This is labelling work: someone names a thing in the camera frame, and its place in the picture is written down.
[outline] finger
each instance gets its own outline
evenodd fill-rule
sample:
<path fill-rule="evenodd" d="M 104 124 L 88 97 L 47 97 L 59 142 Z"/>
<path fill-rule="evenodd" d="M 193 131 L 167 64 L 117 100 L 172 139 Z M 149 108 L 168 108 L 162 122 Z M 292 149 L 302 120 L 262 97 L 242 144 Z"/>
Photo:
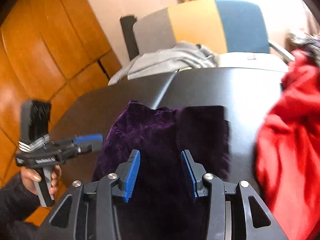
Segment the finger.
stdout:
<path fill-rule="evenodd" d="M 52 187 L 58 186 L 58 181 L 57 181 L 56 179 L 53 179 L 53 180 L 51 181 L 51 186 L 52 186 Z"/>
<path fill-rule="evenodd" d="M 21 169 L 21 176 L 22 176 L 22 178 L 31 179 L 36 182 L 41 181 L 41 176 L 33 169 L 28 169 L 28 168 L 23 167 Z"/>
<path fill-rule="evenodd" d="M 62 174 L 62 171 L 61 171 L 61 168 L 59 165 L 55 165 L 53 167 L 53 171 L 52 171 L 52 178 L 53 179 L 60 179 L 61 178 L 61 174 Z"/>
<path fill-rule="evenodd" d="M 58 188 L 57 187 L 52 187 L 49 189 L 49 194 L 50 195 L 54 195 L 58 192 Z"/>

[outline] silver bolt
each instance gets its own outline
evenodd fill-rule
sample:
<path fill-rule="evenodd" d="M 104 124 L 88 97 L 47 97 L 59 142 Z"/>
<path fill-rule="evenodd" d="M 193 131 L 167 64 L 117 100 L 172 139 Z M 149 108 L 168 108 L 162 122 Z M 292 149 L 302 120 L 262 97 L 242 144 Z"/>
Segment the silver bolt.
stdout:
<path fill-rule="evenodd" d="M 110 174 L 108 175 L 108 178 L 109 178 L 109 179 L 116 179 L 116 178 L 118 178 L 118 175 L 115 174 L 115 173 L 110 173 Z"/>
<path fill-rule="evenodd" d="M 75 180 L 75 181 L 72 183 L 72 185 L 73 185 L 74 187 L 79 187 L 79 186 L 81 186 L 81 181 Z"/>
<path fill-rule="evenodd" d="M 212 179 L 214 178 L 214 175 L 211 174 L 211 173 L 206 173 L 206 174 L 204 175 L 204 177 L 205 177 L 206 179 L 208 179 L 208 180 L 212 180 Z"/>
<path fill-rule="evenodd" d="M 246 180 L 242 180 L 242 181 L 240 181 L 240 185 L 242 187 L 249 187 L 249 182 L 247 182 Z"/>

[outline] gripper handle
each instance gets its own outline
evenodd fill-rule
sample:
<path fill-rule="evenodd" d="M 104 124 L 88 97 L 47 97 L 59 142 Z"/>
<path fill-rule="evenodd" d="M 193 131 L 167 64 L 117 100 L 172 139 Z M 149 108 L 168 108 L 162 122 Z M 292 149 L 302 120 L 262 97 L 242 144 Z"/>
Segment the gripper handle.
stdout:
<path fill-rule="evenodd" d="M 51 172 L 53 166 L 46 166 L 43 168 L 36 168 L 36 172 L 41 176 L 41 181 L 34 181 L 40 205 L 43 207 L 52 207 L 54 205 L 53 195 L 49 194 L 51 188 Z"/>

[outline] red fabric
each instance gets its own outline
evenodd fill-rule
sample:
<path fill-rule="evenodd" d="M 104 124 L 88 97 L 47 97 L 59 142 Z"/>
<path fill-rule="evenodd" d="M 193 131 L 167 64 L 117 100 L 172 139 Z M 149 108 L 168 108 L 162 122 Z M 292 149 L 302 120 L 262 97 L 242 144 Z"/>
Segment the red fabric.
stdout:
<path fill-rule="evenodd" d="M 289 240 L 303 240 L 320 230 L 319 68 L 302 51 L 293 54 L 285 91 L 258 134 L 256 173 Z"/>

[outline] purple velvet cloth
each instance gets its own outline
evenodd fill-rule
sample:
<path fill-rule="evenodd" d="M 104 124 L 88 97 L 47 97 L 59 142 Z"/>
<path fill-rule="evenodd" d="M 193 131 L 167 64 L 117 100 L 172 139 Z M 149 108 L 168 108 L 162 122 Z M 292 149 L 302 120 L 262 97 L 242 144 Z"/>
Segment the purple velvet cloth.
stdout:
<path fill-rule="evenodd" d="M 132 149 L 141 153 L 129 203 L 117 206 L 122 239 L 202 239 L 207 198 L 188 196 L 180 153 L 221 179 L 228 177 L 228 123 L 222 106 L 156 110 L 130 102 L 104 141 L 92 181 L 114 172 Z"/>

